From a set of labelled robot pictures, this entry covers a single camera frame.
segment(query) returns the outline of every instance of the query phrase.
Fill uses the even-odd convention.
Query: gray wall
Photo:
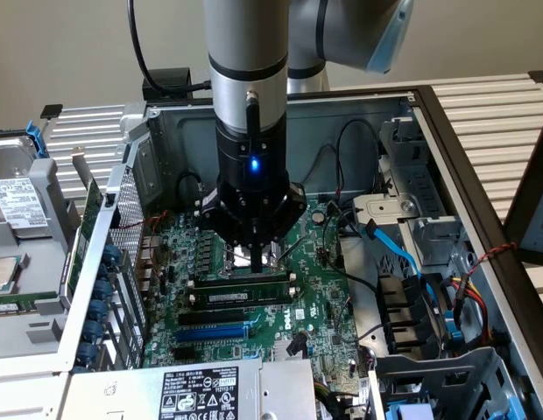
[[[201,0],[136,0],[149,67],[207,77]],[[403,51],[386,76],[331,65],[331,85],[543,69],[543,0],[416,0]],[[0,0],[0,128],[44,104],[140,98],[125,0]]]

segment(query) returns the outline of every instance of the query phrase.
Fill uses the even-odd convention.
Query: power supply label
[[[159,420],[237,420],[238,367],[167,372]]]
[[[0,179],[0,207],[13,229],[47,226],[44,210],[28,178]]]

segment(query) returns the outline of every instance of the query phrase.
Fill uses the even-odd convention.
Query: robotic arm
[[[315,81],[328,59],[390,69],[411,5],[204,0],[220,173],[201,214],[227,243],[250,250],[254,272],[262,270],[262,248],[283,238],[307,208],[303,186],[286,170],[288,75],[294,90]]]

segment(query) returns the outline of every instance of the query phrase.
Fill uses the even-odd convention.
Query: blue pcie slot
[[[208,328],[195,328],[176,332],[176,341],[224,340],[224,339],[248,339],[249,327],[244,324],[212,326]]]

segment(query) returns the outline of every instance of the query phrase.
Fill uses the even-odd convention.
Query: motherboard
[[[334,223],[325,230],[322,247],[326,207],[309,201],[280,249],[263,255],[261,275],[249,272],[240,248],[228,248],[214,232],[200,230],[192,213],[162,220],[152,233],[160,246],[150,249],[162,280],[151,280],[146,299],[150,337],[144,368],[304,357],[316,381],[355,393],[357,348],[341,336],[355,337],[356,328],[350,309],[340,317],[348,281],[325,261],[337,257]],[[301,334],[305,351],[290,355],[287,348]]]

